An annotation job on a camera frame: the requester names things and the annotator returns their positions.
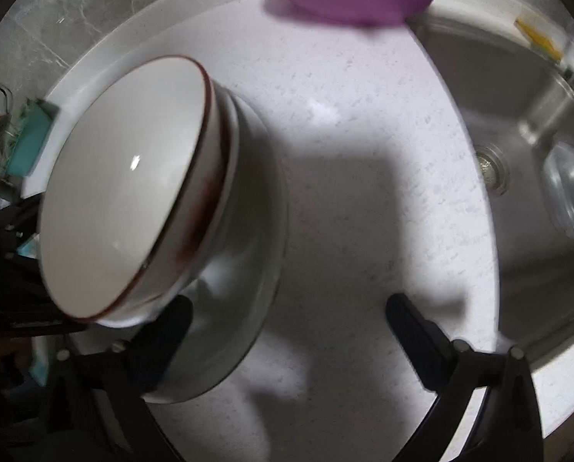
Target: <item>drain strainer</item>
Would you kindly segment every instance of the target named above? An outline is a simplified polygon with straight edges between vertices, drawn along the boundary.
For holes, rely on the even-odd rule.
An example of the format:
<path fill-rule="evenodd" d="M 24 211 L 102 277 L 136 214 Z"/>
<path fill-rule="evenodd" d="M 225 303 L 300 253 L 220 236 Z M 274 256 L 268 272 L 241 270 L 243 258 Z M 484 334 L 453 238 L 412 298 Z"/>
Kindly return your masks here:
<path fill-rule="evenodd" d="M 509 172 L 502 162 L 497 147 L 476 146 L 476 157 L 483 182 L 488 191 L 503 194 L 507 191 Z"/>

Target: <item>white plate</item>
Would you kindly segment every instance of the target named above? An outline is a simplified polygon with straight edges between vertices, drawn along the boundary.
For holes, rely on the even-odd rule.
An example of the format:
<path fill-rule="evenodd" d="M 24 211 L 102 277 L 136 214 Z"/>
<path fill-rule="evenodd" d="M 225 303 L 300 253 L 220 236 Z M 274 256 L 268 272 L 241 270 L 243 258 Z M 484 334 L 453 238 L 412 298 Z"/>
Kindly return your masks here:
<path fill-rule="evenodd" d="M 174 403 L 220 383 L 240 363 L 274 301 L 287 236 L 285 180 L 263 123 L 234 96 L 240 118 L 240 155 L 231 224 L 225 246 L 184 292 L 194 299 L 194 319 L 165 379 L 145 399 Z M 75 334 L 81 352 L 100 352 L 136 329 L 93 325 Z"/>

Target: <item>sink basin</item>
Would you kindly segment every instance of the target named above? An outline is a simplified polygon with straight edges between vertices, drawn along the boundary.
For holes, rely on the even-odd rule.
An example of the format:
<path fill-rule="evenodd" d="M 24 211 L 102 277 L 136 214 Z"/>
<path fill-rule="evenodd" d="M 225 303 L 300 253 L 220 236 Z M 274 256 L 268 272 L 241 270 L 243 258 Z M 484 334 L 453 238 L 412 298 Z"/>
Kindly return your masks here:
<path fill-rule="evenodd" d="M 521 133 L 544 89 L 562 82 L 535 52 L 458 22 L 411 24 L 462 114 L 488 190 L 499 260 L 501 341 L 535 368 L 574 339 L 574 239 L 549 217 L 540 182 L 546 151 Z"/>

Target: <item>speckled countertop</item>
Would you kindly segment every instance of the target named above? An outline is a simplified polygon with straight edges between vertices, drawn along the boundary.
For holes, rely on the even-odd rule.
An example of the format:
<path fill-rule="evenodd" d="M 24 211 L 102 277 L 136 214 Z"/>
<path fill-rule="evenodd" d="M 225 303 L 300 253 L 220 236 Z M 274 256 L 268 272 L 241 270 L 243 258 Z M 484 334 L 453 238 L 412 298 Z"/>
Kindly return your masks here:
<path fill-rule="evenodd" d="M 488 202 L 443 82 L 408 27 L 304 17 L 284 0 L 160 0 L 66 78 L 195 57 L 257 110 L 285 169 L 289 240 L 259 338 L 208 393 L 152 407 L 188 460 L 393 458 L 434 395 L 385 322 L 391 293 L 453 338 L 496 342 Z"/>
<path fill-rule="evenodd" d="M 44 95 L 81 54 L 153 1 L 18 0 L 0 25 L 0 81 L 18 98 Z M 258 4 L 242 1 L 239 12 Z M 216 12 L 226 28 L 236 26 L 233 15 Z M 299 42 L 330 40 L 335 53 L 335 43 L 362 38 L 316 33 Z M 262 336 L 228 380 L 183 405 L 154 407 L 190 460 L 390 459 L 434 399 L 379 317 L 392 291 L 414 295 L 450 336 L 494 346 L 496 261 L 468 136 L 411 33 L 379 40 L 386 63 L 378 75 L 359 76 L 370 64 L 346 54 L 319 71 L 355 89 L 356 104 L 347 109 L 347 100 L 330 95 L 330 82 L 310 82 L 291 92 L 305 116 L 273 127 L 291 191 L 283 287 Z M 209 54 L 205 62 L 213 43 L 199 52 Z M 303 61 L 309 50 L 301 50 Z M 266 119 L 289 119 L 285 92 L 239 82 L 236 72 L 218 79 L 249 98 L 269 96 L 255 106 Z"/>

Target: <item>ceramic bowl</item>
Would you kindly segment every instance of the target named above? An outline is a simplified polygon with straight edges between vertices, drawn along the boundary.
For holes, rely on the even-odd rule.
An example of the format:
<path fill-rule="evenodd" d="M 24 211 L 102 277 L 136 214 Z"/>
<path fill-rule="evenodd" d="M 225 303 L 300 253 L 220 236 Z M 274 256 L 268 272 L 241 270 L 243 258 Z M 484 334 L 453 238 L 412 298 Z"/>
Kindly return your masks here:
<path fill-rule="evenodd" d="M 153 320 L 191 282 L 192 278 L 196 277 L 208 262 L 211 262 L 212 257 L 224 246 L 233 213 L 232 189 L 240 153 L 240 123 L 236 106 L 229 92 L 217 84 L 214 84 L 214 91 L 221 119 L 222 140 L 226 141 L 225 160 L 227 166 L 219 201 L 198 254 L 189 268 L 181 274 L 177 282 L 162 297 L 147 300 L 137 305 L 123 304 L 105 317 L 98 319 L 96 323 L 99 325 L 109 328 L 129 328 Z"/>
<path fill-rule="evenodd" d="M 196 265 L 225 177 L 212 81 L 161 57 L 112 84 L 58 155 L 40 216 L 40 265 L 79 321 L 162 297 Z"/>

